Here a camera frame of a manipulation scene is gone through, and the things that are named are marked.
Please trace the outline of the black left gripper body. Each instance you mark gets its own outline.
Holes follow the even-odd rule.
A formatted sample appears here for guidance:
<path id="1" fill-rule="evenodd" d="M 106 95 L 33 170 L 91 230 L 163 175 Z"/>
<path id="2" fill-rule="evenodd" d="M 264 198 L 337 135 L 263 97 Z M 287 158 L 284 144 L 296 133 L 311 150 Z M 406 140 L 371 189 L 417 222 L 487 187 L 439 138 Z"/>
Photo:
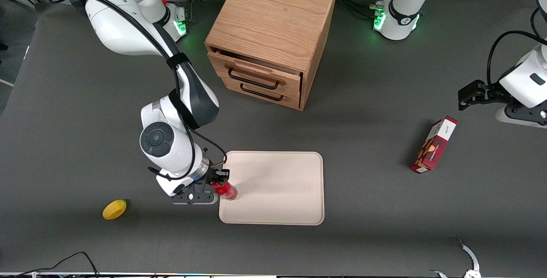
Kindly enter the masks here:
<path id="1" fill-rule="evenodd" d="M 513 97 L 500 83 L 483 84 L 484 99 L 481 104 L 512 104 Z"/>

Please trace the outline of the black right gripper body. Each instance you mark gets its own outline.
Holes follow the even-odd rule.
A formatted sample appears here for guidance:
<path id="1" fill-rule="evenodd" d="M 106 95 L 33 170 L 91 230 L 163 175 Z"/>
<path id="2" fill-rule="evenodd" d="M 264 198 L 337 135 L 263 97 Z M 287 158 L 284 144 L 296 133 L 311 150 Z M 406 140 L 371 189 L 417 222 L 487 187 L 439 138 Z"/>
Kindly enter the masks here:
<path id="1" fill-rule="evenodd" d="M 216 167 L 210 166 L 205 173 L 204 179 L 207 184 L 223 184 L 223 171 Z"/>

